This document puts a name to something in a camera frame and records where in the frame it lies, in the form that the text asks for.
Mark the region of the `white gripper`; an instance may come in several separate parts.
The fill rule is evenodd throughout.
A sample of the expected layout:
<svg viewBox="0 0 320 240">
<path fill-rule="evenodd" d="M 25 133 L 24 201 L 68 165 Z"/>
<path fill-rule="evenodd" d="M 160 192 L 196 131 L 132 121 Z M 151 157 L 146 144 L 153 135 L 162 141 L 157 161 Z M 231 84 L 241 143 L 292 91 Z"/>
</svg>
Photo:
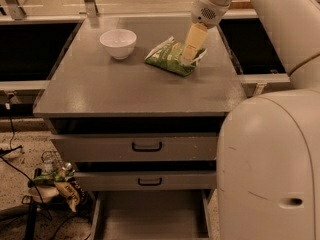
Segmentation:
<svg viewBox="0 0 320 240">
<path fill-rule="evenodd" d="M 210 0 L 193 1 L 191 20 L 195 24 L 190 27 L 186 36 L 181 55 L 182 64 L 188 65 L 192 63 L 207 38 L 208 29 L 219 24 L 228 8 L 228 5 L 218 5 Z"/>
</svg>

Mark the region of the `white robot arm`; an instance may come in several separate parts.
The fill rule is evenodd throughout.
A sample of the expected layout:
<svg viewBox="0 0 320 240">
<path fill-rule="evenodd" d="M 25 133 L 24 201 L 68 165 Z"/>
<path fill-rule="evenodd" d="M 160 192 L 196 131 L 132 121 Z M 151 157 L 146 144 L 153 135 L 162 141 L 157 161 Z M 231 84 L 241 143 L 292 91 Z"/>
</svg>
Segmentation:
<svg viewBox="0 0 320 240">
<path fill-rule="evenodd" d="M 232 0 L 195 0 L 216 26 Z M 246 99 L 217 147 L 221 240 L 320 240 L 320 6 L 250 0 L 293 87 Z"/>
</svg>

